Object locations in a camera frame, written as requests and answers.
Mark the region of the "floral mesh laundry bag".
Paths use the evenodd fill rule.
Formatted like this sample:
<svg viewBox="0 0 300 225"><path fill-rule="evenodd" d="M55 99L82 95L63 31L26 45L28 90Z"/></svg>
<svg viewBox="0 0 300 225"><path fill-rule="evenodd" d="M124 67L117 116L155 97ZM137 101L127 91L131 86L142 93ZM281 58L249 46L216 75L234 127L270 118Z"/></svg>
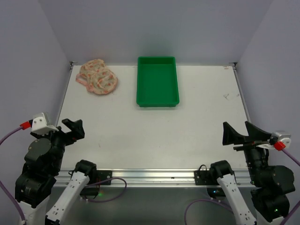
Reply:
<svg viewBox="0 0 300 225"><path fill-rule="evenodd" d="M114 91L118 84L114 72L101 59L90 60L83 64L75 81L96 95L107 95Z"/></svg>

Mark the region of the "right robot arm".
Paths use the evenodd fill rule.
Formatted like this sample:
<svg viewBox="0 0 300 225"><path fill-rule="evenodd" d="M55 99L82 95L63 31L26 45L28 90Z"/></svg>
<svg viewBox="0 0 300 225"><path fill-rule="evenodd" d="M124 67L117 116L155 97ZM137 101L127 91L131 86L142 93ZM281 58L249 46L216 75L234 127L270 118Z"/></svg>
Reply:
<svg viewBox="0 0 300 225"><path fill-rule="evenodd" d="M291 216L286 195L295 191L294 174L283 165L269 165L268 151L285 152L291 134L269 133L246 121L248 135L239 134L228 122L223 123L223 145L234 145L243 151L252 185L251 199L256 216L249 211L238 187L231 166L226 160L211 164L209 173L224 191L238 225L283 225Z"/></svg>

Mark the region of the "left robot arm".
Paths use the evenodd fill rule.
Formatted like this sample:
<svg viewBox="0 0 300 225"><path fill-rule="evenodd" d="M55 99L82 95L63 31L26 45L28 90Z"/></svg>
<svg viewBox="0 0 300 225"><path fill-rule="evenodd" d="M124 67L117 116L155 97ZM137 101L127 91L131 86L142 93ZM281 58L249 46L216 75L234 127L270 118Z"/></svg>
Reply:
<svg viewBox="0 0 300 225"><path fill-rule="evenodd" d="M22 174L15 183L15 199L24 213L22 222L26 225L63 224L80 192L96 179L96 164L81 160L57 202L50 210L46 209L56 183L55 177L61 169L65 147L85 137L82 120L64 119L62 123L69 132L51 125L43 116L25 124L36 138L28 148Z"/></svg>

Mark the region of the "green plastic tray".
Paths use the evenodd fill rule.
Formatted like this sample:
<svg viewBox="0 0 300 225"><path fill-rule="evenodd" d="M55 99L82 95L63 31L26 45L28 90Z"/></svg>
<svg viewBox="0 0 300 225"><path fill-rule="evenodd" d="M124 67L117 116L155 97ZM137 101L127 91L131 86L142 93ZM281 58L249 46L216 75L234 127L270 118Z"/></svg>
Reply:
<svg viewBox="0 0 300 225"><path fill-rule="evenodd" d="M175 107L179 102L175 58L139 57L136 103L140 107Z"/></svg>

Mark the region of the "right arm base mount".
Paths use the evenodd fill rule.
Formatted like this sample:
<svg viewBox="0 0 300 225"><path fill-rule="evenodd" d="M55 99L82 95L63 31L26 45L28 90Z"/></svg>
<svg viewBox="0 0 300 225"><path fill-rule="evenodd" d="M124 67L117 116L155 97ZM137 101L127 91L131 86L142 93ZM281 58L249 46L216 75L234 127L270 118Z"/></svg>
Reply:
<svg viewBox="0 0 300 225"><path fill-rule="evenodd" d="M194 180L197 186L206 186L207 194L213 200L224 200L225 193L222 188L217 187L217 181L213 179L206 165L194 171Z"/></svg>

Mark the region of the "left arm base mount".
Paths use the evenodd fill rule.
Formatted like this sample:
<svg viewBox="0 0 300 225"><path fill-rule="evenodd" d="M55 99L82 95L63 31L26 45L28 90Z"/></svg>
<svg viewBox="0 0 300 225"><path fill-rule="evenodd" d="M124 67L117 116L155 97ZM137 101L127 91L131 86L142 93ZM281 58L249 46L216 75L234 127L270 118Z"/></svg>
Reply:
<svg viewBox="0 0 300 225"><path fill-rule="evenodd" d="M92 181L88 184L98 183L107 180L112 177L112 170L97 170L96 174L93 176ZM82 198L92 198L95 199L101 193L101 185L94 185L85 187L80 192L80 197Z"/></svg>

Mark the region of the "aluminium mounting rail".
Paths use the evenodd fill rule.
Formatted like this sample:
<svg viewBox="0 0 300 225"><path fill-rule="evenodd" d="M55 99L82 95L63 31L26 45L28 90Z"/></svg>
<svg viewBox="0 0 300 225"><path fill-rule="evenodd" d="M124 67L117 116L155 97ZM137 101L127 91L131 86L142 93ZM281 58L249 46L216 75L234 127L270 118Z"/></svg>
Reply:
<svg viewBox="0 0 300 225"><path fill-rule="evenodd" d="M71 169L61 169L56 177L55 187L65 187L70 180L68 172ZM112 177L121 177L127 182L128 188L200 188L195 185L194 171L196 169L98 169L111 171ZM252 188L248 170L235 170L237 186ZM110 187L123 187L123 181L113 180Z"/></svg>

